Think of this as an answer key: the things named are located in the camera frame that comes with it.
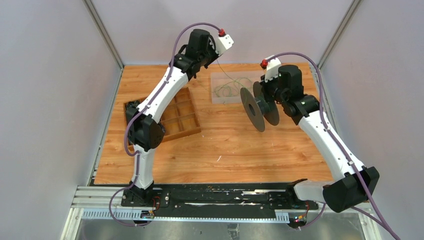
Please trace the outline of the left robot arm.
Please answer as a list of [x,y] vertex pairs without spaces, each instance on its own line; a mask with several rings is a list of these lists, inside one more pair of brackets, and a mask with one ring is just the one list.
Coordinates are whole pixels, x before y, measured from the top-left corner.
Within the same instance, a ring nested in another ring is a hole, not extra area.
[[124,132],[124,150],[134,157],[134,173],[126,188],[134,194],[140,206],[149,206],[153,201],[153,163],[157,147],[165,136],[165,127],[160,119],[176,94],[193,78],[202,67],[208,68],[234,40],[223,29],[213,37],[209,31],[194,29],[188,43],[177,48],[178,36],[174,42],[171,60],[162,79],[136,107],[127,110],[127,124]]

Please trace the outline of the dark grey spool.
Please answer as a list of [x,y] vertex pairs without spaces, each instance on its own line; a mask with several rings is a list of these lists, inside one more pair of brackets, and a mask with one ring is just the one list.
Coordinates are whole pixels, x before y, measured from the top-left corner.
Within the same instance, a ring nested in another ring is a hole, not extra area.
[[275,101],[265,96],[263,86],[257,81],[253,83],[252,90],[253,93],[242,87],[239,91],[241,103],[252,125],[259,132],[265,131],[265,121],[277,126],[280,115]]

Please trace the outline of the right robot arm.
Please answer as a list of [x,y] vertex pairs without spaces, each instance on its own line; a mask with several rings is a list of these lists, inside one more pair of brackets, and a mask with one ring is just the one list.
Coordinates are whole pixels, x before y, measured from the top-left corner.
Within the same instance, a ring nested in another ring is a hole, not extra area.
[[366,167],[333,133],[327,115],[320,112],[319,101],[305,94],[302,72],[296,65],[268,65],[260,78],[266,103],[281,104],[284,113],[303,130],[324,158],[333,181],[299,179],[289,186],[286,203],[294,209],[306,201],[327,204],[336,213],[370,200],[380,174]]

